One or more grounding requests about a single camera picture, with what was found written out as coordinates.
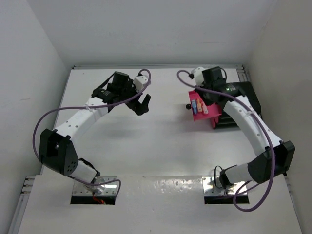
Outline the orange correction tape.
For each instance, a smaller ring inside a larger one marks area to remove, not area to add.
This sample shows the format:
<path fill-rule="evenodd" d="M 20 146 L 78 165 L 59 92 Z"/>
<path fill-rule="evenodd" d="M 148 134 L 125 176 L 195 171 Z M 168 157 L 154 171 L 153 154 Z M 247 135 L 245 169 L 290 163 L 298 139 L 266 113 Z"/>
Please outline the orange correction tape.
<path fill-rule="evenodd" d="M 199 113 L 202 113 L 202 102 L 201 102 L 201 100 L 200 99 L 196 99 L 196 106 L 197 106 L 197 111 L 199 112 Z"/>

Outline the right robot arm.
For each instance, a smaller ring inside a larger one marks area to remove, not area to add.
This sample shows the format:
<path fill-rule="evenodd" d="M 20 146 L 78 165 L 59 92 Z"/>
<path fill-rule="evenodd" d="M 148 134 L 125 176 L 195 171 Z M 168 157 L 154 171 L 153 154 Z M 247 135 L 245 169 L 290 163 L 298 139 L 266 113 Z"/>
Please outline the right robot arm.
<path fill-rule="evenodd" d="M 227 83 L 220 67 L 192 70 L 192 77 L 205 104 L 218 104 L 238 125 L 250 142 L 255 159 L 249 163 L 234 165 L 220 172 L 219 183 L 228 188 L 241 181 L 254 181 L 258 184 L 288 171 L 295 152 L 291 141 L 283 141 L 264 123 L 256 109 L 258 98 L 249 81 Z"/>

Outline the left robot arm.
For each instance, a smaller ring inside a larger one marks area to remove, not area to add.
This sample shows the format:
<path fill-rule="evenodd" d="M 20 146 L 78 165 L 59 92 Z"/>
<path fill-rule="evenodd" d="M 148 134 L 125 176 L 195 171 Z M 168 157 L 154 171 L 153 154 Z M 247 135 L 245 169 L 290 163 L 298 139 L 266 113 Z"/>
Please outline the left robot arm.
<path fill-rule="evenodd" d="M 83 106 L 72 106 L 76 113 L 53 130 L 45 129 L 39 139 L 39 161 L 50 170 L 80 183 L 95 186 L 100 172 L 83 158 L 79 158 L 75 145 L 82 135 L 100 118 L 118 105 L 125 104 L 138 116 L 149 111 L 150 95 L 139 101 L 151 84 L 151 75 L 141 72 L 134 78 L 115 71 L 92 91 Z"/>

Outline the pink correction tape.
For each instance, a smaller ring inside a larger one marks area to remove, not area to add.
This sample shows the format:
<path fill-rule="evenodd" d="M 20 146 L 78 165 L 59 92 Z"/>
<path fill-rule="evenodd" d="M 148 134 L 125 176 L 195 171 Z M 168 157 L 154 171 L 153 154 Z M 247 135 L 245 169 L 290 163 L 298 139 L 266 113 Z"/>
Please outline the pink correction tape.
<path fill-rule="evenodd" d="M 202 105 L 202 112 L 203 114 L 207 115 L 209 112 L 208 112 L 208 109 L 207 109 L 207 106 L 205 104 Z"/>

